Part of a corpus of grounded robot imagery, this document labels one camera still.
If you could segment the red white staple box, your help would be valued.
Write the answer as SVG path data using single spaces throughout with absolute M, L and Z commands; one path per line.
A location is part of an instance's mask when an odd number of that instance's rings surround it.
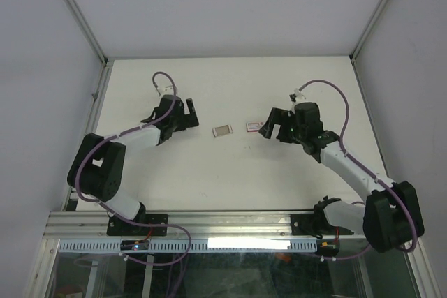
M 251 121 L 246 123 L 246 128 L 248 133 L 255 133 L 258 132 L 262 127 L 264 123 L 262 121 Z

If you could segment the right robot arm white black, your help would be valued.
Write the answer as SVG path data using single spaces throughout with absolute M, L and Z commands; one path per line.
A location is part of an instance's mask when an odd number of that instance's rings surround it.
M 363 206 L 340 198 L 324 198 L 314 206 L 312 224 L 320 233 L 335 227 L 363 234 L 369 245 L 380 253 L 417 241 L 425 233 L 417 192 L 407 181 L 381 179 L 361 167 L 343 150 L 341 138 L 327 131 L 314 102 L 295 103 L 292 110 L 272 108 L 259 133 L 283 143 L 299 144 L 318 163 L 341 177 L 360 197 Z

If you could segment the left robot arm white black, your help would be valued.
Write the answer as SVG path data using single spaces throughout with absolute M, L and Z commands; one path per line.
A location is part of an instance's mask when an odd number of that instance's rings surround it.
M 67 175 L 68 185 L 79 196 L 88 195 L 107 207 L 112 215 L 108 236 L 167 235 L 166 214 L 148 214 L 145 205 L 121 187 L 124 161 L 130 155 L 155 148 L 173 133 L 199 126 L 193 100 L 165 94 L 150 117 L 122 135 L 104 137 L 95 133 L 84 136 Z

